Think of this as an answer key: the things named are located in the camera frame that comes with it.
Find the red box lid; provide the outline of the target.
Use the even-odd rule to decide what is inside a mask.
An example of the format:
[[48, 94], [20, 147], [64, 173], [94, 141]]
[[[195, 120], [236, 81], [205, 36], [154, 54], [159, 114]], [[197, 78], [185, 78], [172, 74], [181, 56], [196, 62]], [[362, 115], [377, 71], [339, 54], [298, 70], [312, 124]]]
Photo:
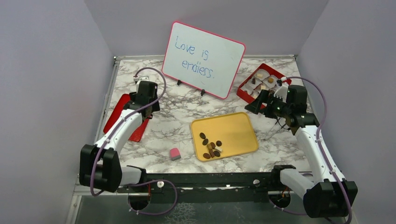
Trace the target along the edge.
[[[118, 120], [118, 118], [121, 115], [121, 112], [123, 110], [123, 106], [130, 100], [130, 96], [129, 94], [123, 94], [119, 101], [117, 102], [113, 112], [110, 114], [110, 117], [108, 119], [108, 121], [106, 122], [104, 128], [103, 128], [103, 133], [106, 134], [112, 127], [113, 125], [116, 123], [116, 121]], [[149, 120], [145, 120], [129, 137], [129, 141], [133, 141], [133, 142], [140, 142], [143, 134], [146, 130], [147, 124], [149, 123]]]

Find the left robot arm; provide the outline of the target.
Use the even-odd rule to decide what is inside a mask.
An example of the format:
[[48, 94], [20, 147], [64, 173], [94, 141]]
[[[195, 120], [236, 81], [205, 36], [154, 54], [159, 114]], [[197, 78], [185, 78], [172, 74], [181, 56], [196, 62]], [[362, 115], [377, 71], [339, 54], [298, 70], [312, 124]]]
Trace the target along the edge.
[[129, 185], [134, 191], [146, 188], [146, 170], [132, 165], [121, 166], [119, 155], [131, 135], [159, 111], [157, 83], [139, 81], [137, 91], [120, 109], [120, 115], [106, 134], [93, 145], [84, 145], [80, 151], [80, 185], [115, 192]]

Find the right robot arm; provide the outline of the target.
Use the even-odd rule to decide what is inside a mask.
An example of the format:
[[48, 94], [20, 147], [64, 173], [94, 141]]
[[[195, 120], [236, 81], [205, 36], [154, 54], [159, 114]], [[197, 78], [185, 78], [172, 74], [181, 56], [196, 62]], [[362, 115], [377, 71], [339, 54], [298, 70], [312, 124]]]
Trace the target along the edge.
[[307, 112], [307, 90], [304, 86], [282, 86], [276, 92], [262, 90], [245, 110], [267, 118], [283, 118], [296, 137], [310, 165], [309, 179], [292, 165], [276, 165], [271, 171], [272, 188], [292, 189], [302, 200], [310, 218], [349, 217], [358, 193], [354, 181], [346, 180], [335, 165], [324, 142], [320, 122]]

